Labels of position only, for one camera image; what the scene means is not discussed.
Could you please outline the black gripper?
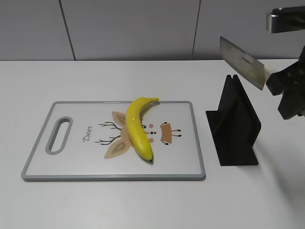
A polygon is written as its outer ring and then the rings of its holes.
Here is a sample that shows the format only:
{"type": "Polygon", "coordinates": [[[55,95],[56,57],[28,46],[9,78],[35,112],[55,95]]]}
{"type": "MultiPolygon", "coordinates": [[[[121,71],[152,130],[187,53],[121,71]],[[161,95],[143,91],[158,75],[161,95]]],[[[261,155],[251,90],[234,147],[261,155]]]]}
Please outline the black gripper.
{"type": "Polygon", "coordinates": [[[278,111],[284,120],[305,115],[305,48],[294,64],[272,73],[266,80],[272,95],[283,93],[278,111]]]}

